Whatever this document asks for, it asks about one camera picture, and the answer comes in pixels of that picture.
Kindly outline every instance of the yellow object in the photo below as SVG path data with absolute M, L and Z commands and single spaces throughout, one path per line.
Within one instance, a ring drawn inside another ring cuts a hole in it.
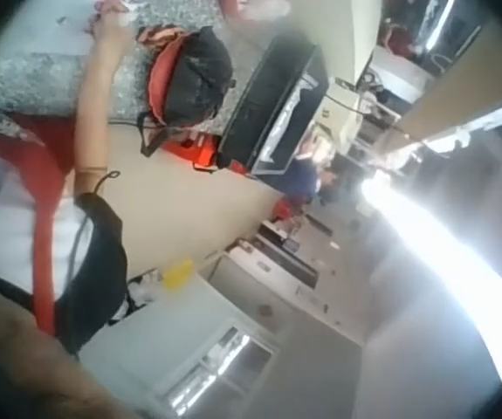
M 195 264 L 192 259 L 185 259 L 180 264 L 170 267 L 163 273 L 163 288 L 168 291 L 176 291 L 183 288 L 195 272 Z

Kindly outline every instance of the hand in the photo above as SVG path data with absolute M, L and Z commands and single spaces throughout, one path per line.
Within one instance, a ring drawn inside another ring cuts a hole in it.
M 95 44 L 92 55 L 103 69 L 114 74 L 134 40 L 134 30 L 127 23 L 127 6 L 120 0 L 104 0 L 95 4 L 98 14 L 90 19 L 89 31 Z

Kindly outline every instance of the window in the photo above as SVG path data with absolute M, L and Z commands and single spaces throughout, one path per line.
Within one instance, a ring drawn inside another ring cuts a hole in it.
M 166 395 L 177 416 L 229 419 L 264 371 L 272 353 L 235 327 Z

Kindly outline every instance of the red backpack strap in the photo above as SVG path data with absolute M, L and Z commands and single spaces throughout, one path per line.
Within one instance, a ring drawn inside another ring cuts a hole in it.
M 36 204 L 33 233 L 33 312 L 38 327 L 55 334 L 52 285 L 52 224 L 65 186 L 65 176 L 51 152 L 32 141 L 0 134 L 0 158 L 20 174 Z

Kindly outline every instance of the backpack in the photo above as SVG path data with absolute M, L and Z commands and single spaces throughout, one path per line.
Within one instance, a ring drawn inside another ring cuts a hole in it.
M 150 156 L 178 128 L 193 127 L 216 117 L 225 94 L 233 87 L 230 55 L 211 26 L 176 35 L 154 62 L 148 82 L 150 111 L 138 118 L 141 134 L 148 116 L 163 128 L 149 144 L 142 142 L 145 156 Z

